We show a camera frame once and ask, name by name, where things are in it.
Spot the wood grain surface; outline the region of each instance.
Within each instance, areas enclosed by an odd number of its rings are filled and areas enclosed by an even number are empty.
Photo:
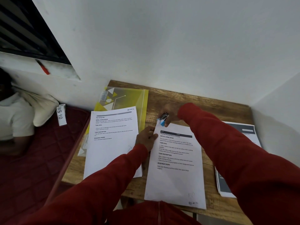
[[[121,88],[136,88],[148,89],[148,106],[145,126],[155,126],[159,110],[169,102],[179,103],[194,103],[201,109],[213,113],[222,121],[240,122],[245,124],[253,124],[252,112],[249,106],[226,102],[216,99],[204,98],[200,96],[188,95],[173,91],[161,90],[151,87],[134,85],[111,80],[108,86]],[[179,121],[176,124],[186,125],[185,122]],[[62,181],[77,184],[83,179],[83,171],[85,165],[85,157],[77,156],[79,147],[77,148]],[[145,186],[149,165],[148,155],[147,160],[142,164],[143,176],[134,178],[127,186],[122,196],[132,197],[139,200],[144,200]],[[192,208],[186,206],[176,205],[176,207],[198,214],[211,216],[218,219],[223,219],[239,224],[252,224],[248,217],[242,212],[236,199],[221,197],[216,187],[215,168],[212,161],[208,158],[202,149],[203,172],[204,172],[204,186],[206,198],[206,210],[199,208]]]

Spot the maroon quilted mattress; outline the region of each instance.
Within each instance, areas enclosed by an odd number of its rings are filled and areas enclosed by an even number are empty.
[[[24,156],[0,156],[0,224],[17,224],[44,205],[89,116],[66,106],[67,125],[58,125],[55,112]]]

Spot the red sweatshirt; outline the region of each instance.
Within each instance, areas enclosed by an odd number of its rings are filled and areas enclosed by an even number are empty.
[[[192,103],[178,117],[225,178],[244,213],[256,224],[300,224],[300,168],[269,154],[246,136]],[[165,202],[145,201],[113,211],[148,155],[136,145],[32,214],[24,224],[199,224]]]

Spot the person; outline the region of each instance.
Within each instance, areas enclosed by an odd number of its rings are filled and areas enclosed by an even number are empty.
[[[34,110],[15,93],[12,78],[0,68],[0,154],[20,155],[34,134]]]
[[[300,224],[300,168],[252,143],[235,128],[192,103],[167,104],[165,126],[183,119],[190,125],[243,212],[256,224]],[[114,159],[80,184],[32,214],[24,225],[45,224],[199,224],[165,202],[144,201],[115,210],[135,171],[157,138],[154,128],[137,135],[132,151]]]

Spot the beige pillow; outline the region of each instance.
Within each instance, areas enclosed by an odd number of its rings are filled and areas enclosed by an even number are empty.
[[[49,94],[41,96],[19,88],[15,88],[15,90],[34,108],[35,117],[33,119],[33,125],[36,127],[44,125],[55,112],[59,104],[58,101]]]

